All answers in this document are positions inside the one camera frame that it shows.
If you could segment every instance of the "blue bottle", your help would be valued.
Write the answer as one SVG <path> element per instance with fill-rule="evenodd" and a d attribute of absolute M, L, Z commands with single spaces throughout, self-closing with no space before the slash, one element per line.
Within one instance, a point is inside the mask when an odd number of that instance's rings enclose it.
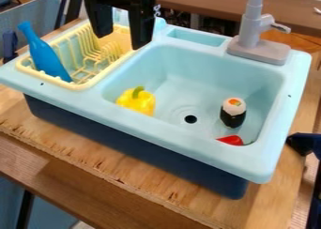
<path fill-rule="evenodd" d="M 61 64 L 54 50 L 33 31 L 30 22 L 23 22 L 18 28 L 24 33 L 29 43 L 31 56 L 38 70 L 45 71 L 48 75 L 59 76 L 66 82 L 72 82 L 71 77 Z"/>

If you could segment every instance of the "faucet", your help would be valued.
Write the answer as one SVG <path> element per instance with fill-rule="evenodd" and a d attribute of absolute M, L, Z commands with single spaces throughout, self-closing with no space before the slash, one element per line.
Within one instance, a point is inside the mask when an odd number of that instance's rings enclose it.
<path fill-rule="evenodd" d="M 277 29 L 290 33 L 285 25 L 275 23 L 272 15 L 262 15 L 263 0 L 249 0 L 245 14 L 242 16 L 239 35 L 228 45 L 227 52 L 273 65 L 283 65 L 291 48 L 287 45 L 260 39 L 261 33 Z"/>

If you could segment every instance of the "toy sushi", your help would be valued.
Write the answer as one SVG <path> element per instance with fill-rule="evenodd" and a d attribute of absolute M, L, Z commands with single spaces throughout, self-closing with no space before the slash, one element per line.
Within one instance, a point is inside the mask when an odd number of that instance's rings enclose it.
<path fill-rule="evenodd" d="M 224 101 L 221 107 L 220 119 L 228 128 L 240 127 L 246 116 L 246 104 L 243 99 L 229 98 Z"/>

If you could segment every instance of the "light blue sink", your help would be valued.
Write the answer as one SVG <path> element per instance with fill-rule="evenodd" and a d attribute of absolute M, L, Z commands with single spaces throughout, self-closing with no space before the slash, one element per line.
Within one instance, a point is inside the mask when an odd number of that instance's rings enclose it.
<path fill-rule="evenodd" d="M 311 57 L 291 51 L 284 66 L 272 66 L 226 53 L 231 40 L 190 29 L 157 25 L 151 43 L 96 85 L 71 91 L 15 69 L 0 68 L 0 82 L 77 115 L 173 150 L 244 179 L 271 179 L 306 82 Z M 126 89 L 145 86 L 156 97 L 153 117 L 115 104 Z M 219 119 L 222 102 L 247 103 L 241 128 Z M 189 123 L 192 115 L 196 122 Z M 216 138 L 237 134 L 250 145 Z"/>

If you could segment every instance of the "drain hole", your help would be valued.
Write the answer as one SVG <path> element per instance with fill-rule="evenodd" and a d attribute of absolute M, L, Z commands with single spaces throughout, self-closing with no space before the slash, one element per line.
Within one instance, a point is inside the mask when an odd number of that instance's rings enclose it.
<path fill-rule="evenodd" d="M 185 117 L 185 121 L 189 124 L 193 124 L 197 121 L 197 117 L 195 115 L 188 115 Z"/>

